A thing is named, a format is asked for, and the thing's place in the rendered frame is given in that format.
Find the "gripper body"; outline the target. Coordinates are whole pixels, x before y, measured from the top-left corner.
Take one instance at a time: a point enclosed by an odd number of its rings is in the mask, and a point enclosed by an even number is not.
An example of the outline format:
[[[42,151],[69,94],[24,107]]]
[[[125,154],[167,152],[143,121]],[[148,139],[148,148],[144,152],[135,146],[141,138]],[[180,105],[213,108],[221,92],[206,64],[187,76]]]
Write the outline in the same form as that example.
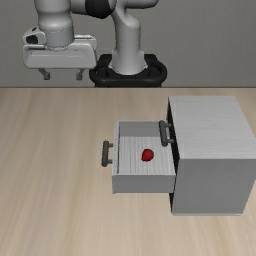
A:
[[[23,63],[33,69],[91,69],[96,66],[97,40],[90,35],[75,35],[65,47],[46,45],[46,36],[38,27],[30,28],[22,37]]]

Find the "grey cabinet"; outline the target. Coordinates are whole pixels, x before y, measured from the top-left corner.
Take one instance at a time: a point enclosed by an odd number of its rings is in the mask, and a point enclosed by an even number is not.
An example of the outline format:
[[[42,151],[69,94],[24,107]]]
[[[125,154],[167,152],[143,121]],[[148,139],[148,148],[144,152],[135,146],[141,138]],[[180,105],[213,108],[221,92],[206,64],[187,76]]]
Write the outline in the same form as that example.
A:
[[[233,96],[170,96],[160,138],[172,148],[175,215],[240,215],[256,181],[256,137]]]

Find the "grey open drawer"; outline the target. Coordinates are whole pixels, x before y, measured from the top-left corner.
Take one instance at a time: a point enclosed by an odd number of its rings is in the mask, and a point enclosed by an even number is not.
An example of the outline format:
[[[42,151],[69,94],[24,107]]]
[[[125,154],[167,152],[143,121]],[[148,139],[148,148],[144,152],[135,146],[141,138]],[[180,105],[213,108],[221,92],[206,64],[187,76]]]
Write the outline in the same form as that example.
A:
[[[101,165],[112,165],[112,193],[172,193],[176,180],[172,125],[118,121],[114,142],[105,140]]]

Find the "small red fruit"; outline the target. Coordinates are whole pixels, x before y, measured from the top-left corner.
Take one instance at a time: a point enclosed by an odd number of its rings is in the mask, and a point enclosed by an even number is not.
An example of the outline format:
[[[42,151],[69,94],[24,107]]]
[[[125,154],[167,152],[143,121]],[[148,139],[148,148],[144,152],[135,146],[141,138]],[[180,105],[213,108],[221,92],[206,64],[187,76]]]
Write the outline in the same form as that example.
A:
[[[154,158],[154,152],[151,149],[144,149],[141,155],[141,160],[149,162]]]

